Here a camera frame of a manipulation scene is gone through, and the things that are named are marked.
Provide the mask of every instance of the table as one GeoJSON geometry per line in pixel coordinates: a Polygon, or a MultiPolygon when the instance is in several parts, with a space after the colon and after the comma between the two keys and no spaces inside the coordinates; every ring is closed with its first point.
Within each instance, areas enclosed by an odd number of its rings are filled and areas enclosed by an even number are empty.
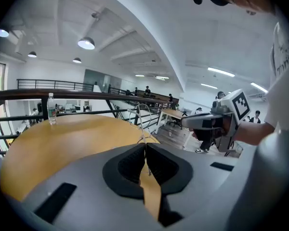
{"type": "Polygon", "coordinates": [[[156,127],[156,129],[155,129],[155,134],[158,133],[158,129],[159,129],[159,126],[160,126],[160,122],[161,122],[161,120],[162,120],[161,117],[162,117],[164,114],[166,115],[166,121],[165,121],[165,123],[164,123],[164,126],[165,126],[166,123],[167,123],[168,116],[171,116],[171,117],[174,117],[174,118],[177,118],[177,119],[180,119],[180,120],[181,120],[182,115],[183,115],[183,113],[182,113],[181,111],[179,111],[179,110],[172,110],[172,109],[164,109],[164,110],[162,110],[161,113],[160,113],[160,119],[158,120],[158,125],[157,125],[157,127],[156,127]]]}
{"type": "MultiPolygon", "coordinates": [[[[69,163],[116,147],[136,144],[137,126],[102,115],[65,115],[51,126],[43,121],[11,145],[1,167],[1,190],[18,201],[69,163]]],[[[151,136],[147,142],[158,141],[151,136]]]]}

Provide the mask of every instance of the round wooden table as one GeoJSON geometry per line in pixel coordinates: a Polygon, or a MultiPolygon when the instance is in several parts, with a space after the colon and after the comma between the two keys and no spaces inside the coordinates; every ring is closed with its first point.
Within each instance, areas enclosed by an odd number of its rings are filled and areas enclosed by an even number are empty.
{"type": "MultiPolygon", "coordinates": [[[[135,125],[102,115],[60,116],[53,126],[43,121],[26,130],[11,145],[2,162],[1,190],[22,201],[36,185],[69,163],[136,144],[141,134],[135,125]]],[[[147,142],[158,143],[153,136],[147,142]]]]}

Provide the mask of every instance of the gray floor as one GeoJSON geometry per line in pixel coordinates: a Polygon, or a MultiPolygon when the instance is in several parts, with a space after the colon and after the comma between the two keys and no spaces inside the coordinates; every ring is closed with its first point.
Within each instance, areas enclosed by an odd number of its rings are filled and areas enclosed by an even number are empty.
{"type": "MultiPolygon", "coordinates": [[[[152,135],[157,138],[157,140],[161,144],[169,145],[177,149],[184,149],[187,151],[194,152],[196,149],[200,148],[201,141],[198,141],[194,137],[191,137],[188,141],[188,144],[185,148],[183,148],[183,145],[187,139],[188,134],[190,131],[188,131],[186,128],[181,128],[179,126],[173,127],[173,124],[167,124],[166,126],[162,126],[158,129],[158,133],[152,133],[152,135]]],[[[210,147],[209,152],[206,154],[208,155],[219,155],[224,156],[225,153],[221,153],[217,150],[216,146],[213,145],[210,147]]],[[[238,157],[239,155],[236,153],[231,153],[229,156],[238,157]]]]}

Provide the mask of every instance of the white ceiling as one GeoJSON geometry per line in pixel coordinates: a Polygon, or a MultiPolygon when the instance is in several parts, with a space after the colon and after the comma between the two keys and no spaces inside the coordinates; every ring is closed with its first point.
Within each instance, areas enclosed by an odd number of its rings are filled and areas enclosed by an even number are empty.
{"type": "MultiPolygon", "coordinates": [[[[160,1],[181,33],[187,86],[205,83],[225,92],[244,88],[248,94],[259,92],[251,82],[269,88],[273,16],[250,16],[234,5],[218,7],[209,0],[201,5],[193,0],[160,1]],[[209,66],[236,77],[209,72],[209,66]]],[[[78,47],[77,41],[89,36],[95,51],[126,72],[170,77],[173,73],[127,22],[93,0],[20,0],[5,22],[15,33],[24,32],[33,45],[78,47]]]]}

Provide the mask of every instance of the t-shirt sleeve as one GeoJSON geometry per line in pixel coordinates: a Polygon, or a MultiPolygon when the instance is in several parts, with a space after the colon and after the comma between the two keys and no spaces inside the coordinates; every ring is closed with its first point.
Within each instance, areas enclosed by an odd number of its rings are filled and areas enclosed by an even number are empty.
{"type": "Polygon", "coordinates": [[[268,111],[266,113],[266,117],[264,119],[264,122],[265,123],[268,123],[270,124],[272,127],[275,127],[276,128],[276,125],[277,125],[277,118],[273,115],[273,112],[272,112],[272,107],[270,104],[268,104],[268,111]]]}

